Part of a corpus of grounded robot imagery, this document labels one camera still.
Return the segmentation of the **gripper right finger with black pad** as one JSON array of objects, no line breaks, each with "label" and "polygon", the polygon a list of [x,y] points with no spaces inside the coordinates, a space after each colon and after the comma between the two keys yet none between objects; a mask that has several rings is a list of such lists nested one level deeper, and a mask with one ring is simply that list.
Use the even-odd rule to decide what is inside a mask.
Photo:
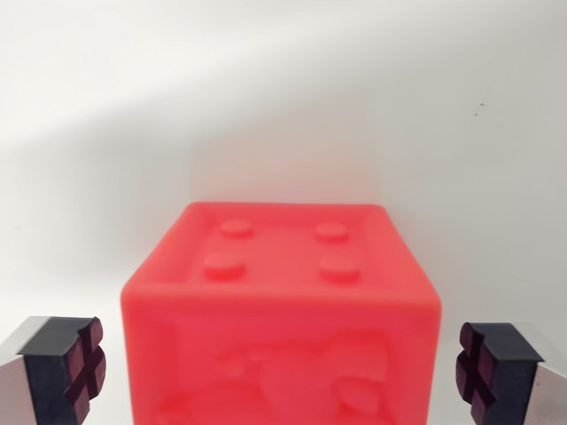
[{"label": "gripper right finger with black pad", "polygon": [[476,424],[564,424],[566,349],[528,323],[465,322],[455,382]]}]

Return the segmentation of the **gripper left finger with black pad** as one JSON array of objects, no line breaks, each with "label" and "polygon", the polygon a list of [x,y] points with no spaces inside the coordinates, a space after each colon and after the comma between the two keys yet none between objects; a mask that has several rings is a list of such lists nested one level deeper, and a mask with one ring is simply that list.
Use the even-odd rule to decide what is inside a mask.
[{"label": "gripper left finger with black pad", "polygon": [[30,316],[1,343],[3,424],[82,424],[106,374],[98,317]]}]

